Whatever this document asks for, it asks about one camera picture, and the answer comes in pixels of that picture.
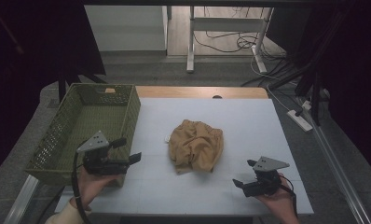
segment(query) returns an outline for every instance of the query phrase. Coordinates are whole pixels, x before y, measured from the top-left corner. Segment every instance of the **wooden floor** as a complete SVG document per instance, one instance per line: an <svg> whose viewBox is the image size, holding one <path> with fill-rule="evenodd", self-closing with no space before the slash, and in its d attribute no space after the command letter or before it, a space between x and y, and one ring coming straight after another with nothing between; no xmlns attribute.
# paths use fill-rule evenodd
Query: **wooden floor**
<svg viewBox="0 0 371 224"><path fill-rule="evenodd" d="M259 7L195 7L196 17L226 17L226 18L260 18L263 8ZM168 55L187 55L189 38L189 7L172 7L172 19L168 22ZM208 37L225 35L225 32L194 32L197 40L204 44L224 51L239 49L237 40L244 36L247 41L253 42L256 33L234 34L223 37ZM241 49L236 52L220 52L216 49L204 47L194 39L195 55L252 55L251 49ZM284 51L268 38L264 38L265 50L269 54L281 55Z"/></svg>

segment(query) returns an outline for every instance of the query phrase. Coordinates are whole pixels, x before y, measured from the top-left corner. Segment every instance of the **brown towel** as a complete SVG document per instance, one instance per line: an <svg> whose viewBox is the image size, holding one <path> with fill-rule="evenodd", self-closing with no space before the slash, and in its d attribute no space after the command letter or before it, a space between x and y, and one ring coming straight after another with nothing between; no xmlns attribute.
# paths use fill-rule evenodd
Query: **brown towel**
<svg viewBox="0 0 371 224"><path fill-rule="evenodd" d="M190 170L212 172L223 152L223 131L200 122L183 120L173 130L169 152L176 172Z"/></svg>

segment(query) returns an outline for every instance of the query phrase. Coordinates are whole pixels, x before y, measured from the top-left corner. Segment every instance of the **gray floor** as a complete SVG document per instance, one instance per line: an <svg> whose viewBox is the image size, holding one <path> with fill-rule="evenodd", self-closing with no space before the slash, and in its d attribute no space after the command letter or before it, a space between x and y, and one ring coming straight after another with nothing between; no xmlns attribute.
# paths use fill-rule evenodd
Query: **gray floor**
<svg viewBox="0 0 371 224"><path fill-rule="evenodd" d="M228 86L239 87L243 82L258 77L250 69L250 58L203 58L197 57L195 73L186 72L186 58L165 57L153 54L118 56L115 53L103 54L109 83L132 83L136 85L168 85L168 86ZM277 62L269 61L268 70ZM281 91L292 95L294 85L288 84ZM273 92L285 105L296 108L294 102L281 93ZM41 91L41 103L20 140L0 168L0 223L5 220L14 200L27 177L22 171L38 140L41 138L50 119L55 115L58 90L56 83ZM279 119L282 124L289 147L292 150L299 173L304 181L307 194L315 214L303 216L301 223L357 223L348 202L341 192L330 171L324 155L312 133L304 133L286 115L286 109L275 100ZM371 217L371 168L358 149L330 118L327 105L321 106L321 123L330 144L341 162L351 183L358 192ZM21 223L35 223L60 187L39 185L30 202ZM54 203L46 212L43 220L53 214ZM279 223L273 217L262 217L264 223ZM237 217L232 219L170 219L149 217L91 217L93 223L251 223L250 218Z"/></svg>

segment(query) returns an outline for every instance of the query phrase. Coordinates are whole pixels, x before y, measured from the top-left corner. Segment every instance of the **white wall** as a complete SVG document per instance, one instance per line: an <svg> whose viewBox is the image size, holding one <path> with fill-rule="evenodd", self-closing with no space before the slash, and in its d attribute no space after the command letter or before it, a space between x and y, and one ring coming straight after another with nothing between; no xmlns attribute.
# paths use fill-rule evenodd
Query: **white wall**
<svg viewBox="0 0 371 224"><path fill-rule="evenodd" d="M165 50L166 7L85 6L99 51Z"/></svg>

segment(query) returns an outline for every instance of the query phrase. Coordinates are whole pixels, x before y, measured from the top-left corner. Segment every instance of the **green plastic basket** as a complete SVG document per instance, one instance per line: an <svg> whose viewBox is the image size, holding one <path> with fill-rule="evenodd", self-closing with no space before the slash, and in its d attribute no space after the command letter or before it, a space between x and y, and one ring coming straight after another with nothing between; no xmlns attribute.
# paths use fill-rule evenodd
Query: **green plastic basket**
<svg viewBox="0 0 371 224"><path fill-rule="evenodd" d="M109 141L127 138L126 146L110 151L111 158L127 160L140 106L133 85L73 84L25 171L44 184L71 185L76 149L98 131ZM117 184L123 185L123 177Z"/></svg>

